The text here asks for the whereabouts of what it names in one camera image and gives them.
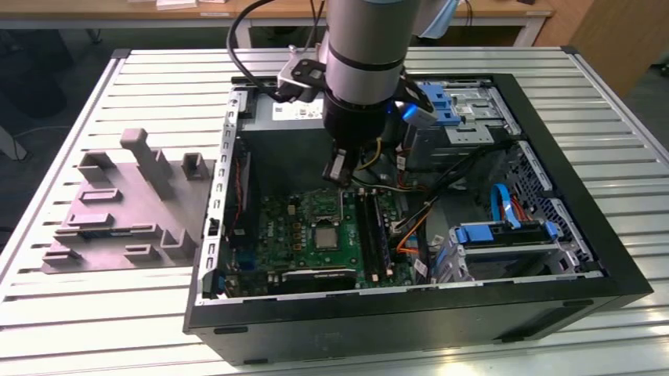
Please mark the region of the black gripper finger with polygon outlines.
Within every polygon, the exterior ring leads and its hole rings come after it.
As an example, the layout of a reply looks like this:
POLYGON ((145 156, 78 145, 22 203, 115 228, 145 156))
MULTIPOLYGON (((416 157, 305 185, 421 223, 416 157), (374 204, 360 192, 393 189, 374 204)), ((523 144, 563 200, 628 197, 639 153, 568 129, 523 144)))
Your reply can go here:
POLYGON ((360 166, 360 155, 361 149, 350 149, 346 152, 346 183, 350 184, 353 181, 356 169, 360 166))
POLYGON ((330 161, 325 166, 324 179, 334 184, 348 183, 348 168, 346 168, 348 152, 344 149, 336 149, 330 161))

